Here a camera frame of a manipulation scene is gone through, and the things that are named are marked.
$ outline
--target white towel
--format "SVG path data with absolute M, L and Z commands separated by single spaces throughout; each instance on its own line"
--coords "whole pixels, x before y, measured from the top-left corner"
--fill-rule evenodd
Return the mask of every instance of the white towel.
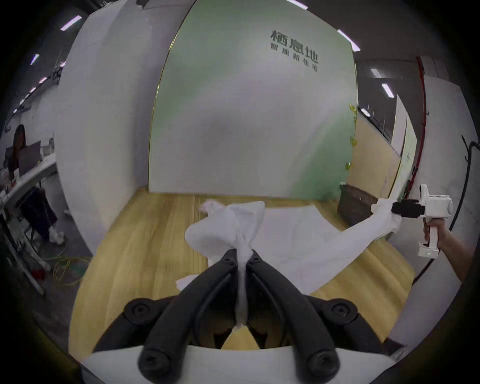
M 263 202 L 224 206 L 207 201 L 208 217 L 192 224 L 185 240 L 208 258 L 209 266 L 226 251 L 237 249 L 239 287 L 237 325 L 247 320 L 245 265 L 255 249 L 260 257 L 288 278 L 303 294 L 315 292 L 347 267 L 368 245 L 400 227 L 401 216 L 391 212 L 394 200 L 379 199 L 368 219 L 339 232 L 314 205 L 269 208 Z M 177 281 L 183 289 L 195 276 Z

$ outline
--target red pipe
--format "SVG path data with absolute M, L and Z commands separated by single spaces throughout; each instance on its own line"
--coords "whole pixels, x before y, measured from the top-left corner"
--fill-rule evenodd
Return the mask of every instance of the red pipe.
M 412 190 L 413 181 L 415 181 L 415 175 L 417 174 L 417 171 L 419 169 L 421 153 L 422 153 L 422 150 L 423 150 L 423 142 L 425 141 L 425 127 L 427 126 L 427 98 L 426 98 L 426 95 L 425 95 L 425 81 L 423 79 L 423 69 L 422 69 L 422 66 L 421 66 L 421 60 L 420 60 L 419 56 L 417 56 L 417 63 L 419 64 L 421 86 L 422 86 L 422 89 L 423 89 L 423 121 L 422 121 L 423 132 L 422 132 L 421 141 L 420 141 L 419 157 L 417 158 L 417 163 L 416 163 L 415 168 L 413 170 L 412 179 L 408 183 L 407 193 L 405 193 L 405 198 L 406 199 L 408 198 L 408 195 L 410 194 L 410 191 Z

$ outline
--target black pants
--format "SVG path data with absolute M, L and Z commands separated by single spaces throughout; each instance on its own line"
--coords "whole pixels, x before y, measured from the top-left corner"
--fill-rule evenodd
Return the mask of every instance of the black pants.
M 22 216 L 32 228 L 37 231 L 44 241 L 50 240 L 48 228 L 56 221 L 57 216 L 50 208 L 45 190 L 33 187 L 18 201 Z

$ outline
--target ceiling light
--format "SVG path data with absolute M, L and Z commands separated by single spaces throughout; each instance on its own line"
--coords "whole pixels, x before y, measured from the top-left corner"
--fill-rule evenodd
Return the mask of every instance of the ceiling light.
M 384 88 L 385 92 L 387 93 L 388 97 L 395 97 L 390 88 L 388 87 L 387 84 L 382 84 L 382 87 Z
M 33 65 L 33 63 L 40 57 L 40 55 L 38 53 L 36 53 L 34 56 L 33 56 L 33 59 L 32 61 L 30 62 L 30 65 Z
M 359 46 L 357 44 L 355 44 L 351 39 L 350 37 L 348 37 L 346 34 L 344 34 L 342 31 L 340 31 L 339 29 L 336 30 L 338 33 L 340 33 L 345 39 L 347 39 L 350 44 L 352 45 L 352 49 L 354 52 L 358 52 L 360 50 Z
M 370 112 L 367 111 L 365 108 L 362 108 L 361 111 L 366 117 L 370 117 Z
M 380 75 L 380 72 L 378 72 L 378 69 L 372 68 L 372 69 L 370 69 L 370 71 L 372 71 L 373 75 L 374 75 L 377 79 L 381 79 L 381 78 L 382 78 L 382 76 Z
M 296 0 L 287 0 L 287 1 L 291 2 L 292 4 L 298 5 L 302 9 L 307 9 L 308 8 L 305 4 L 299 3 Z
M 66 31 L 68 28 L 70 28 L 72 25 L 74 25 L 77 21 L 79 21 L 82 17 L 81 16 L 75 16 L 73 19 L 71 19 L 67 24 L 65 24 L 62 28 L 60 28 L 61 31 Z

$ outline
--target desk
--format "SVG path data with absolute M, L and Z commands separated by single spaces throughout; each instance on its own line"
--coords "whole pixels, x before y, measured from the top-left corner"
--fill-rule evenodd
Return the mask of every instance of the desk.
M 19 177 L 14 187 L 0 200 L 0 207 L 12 209 L 15 203 L 32 188 L 39 180 L 54 173 L 57 169 L 55 153 L 45 156 L 40 164 L 37 164 L 27 173 Z
M 139 189 L 107 232 L 78 290 L 69 335 L 69 352 L 74 358 L 82 361 L 92 353 L 127 302 L 176 295 L 176 280 L 207 268 L 207 259 L 184 239 L 189 225 L 204 217 L 198 207 L 207 198 L 223 204 L 263 200 L 267 208 L 315 204 L 332 225 L 339 230 L 347 228 L 334 201 L 207 197 Z M 413 278 L 413 268 L 385 239 L 380 239 L 312 296 L 351 300 L 383 341 L 405 304 Z M 225 347 L 254 348 L 247 334 L 240 332 Z
M 0 210 L 2 209 L 7 209 L 10 211 L 10 213 L 13 213 L 15 203 L 30 189 L 32 188 L 39 180 L 41 180 L 44 177 L 47 177 L 54 173 L 57 169 L 57 161 L 55 154 L 51 154 L 48 156 L 45 156 L 43 161 L 40 162 L 40 164 L 37 164 L 35 167 L 33 167 L 31 170 L 29 170 L 27 173 L 19 177 L 17 180 L 17 183 L 14 185 L 14 187 L 2 198 L 0 199 Z M 22 261 L 17 255 L 17 249 L 18 246 L 10 233 L 10 230 L 8 228 L 7 222 L 5 221 L 5 218 L 3 217 L 3 213 L 0 212 L 0 224 L 3 228 L 3 232 L 5 234 L 5 237 L 7 238 L 7 245 L 10 249 L 10 252 L 15 259 L 15 262 L 19 266 L 19 268 L 23 271 L 25 274 L 26 278 L 30 283 L 34 286 L 34 288 L 37 290 L 37 292 L 40 295 L 44 294 L 43 289 L 41 286 L 37 283 L 37 281 L 32 277 L 28 269 L 23 265 Z M 25 244 L 28 248 L 28 253 L 29 255 L 37 262 L 39 263 L 45 271 L 50 271 L 50 265 L 43 260 L 38 254 L 36 253 L 35 249 L 32 247 L 28 239 L 25 237 Z

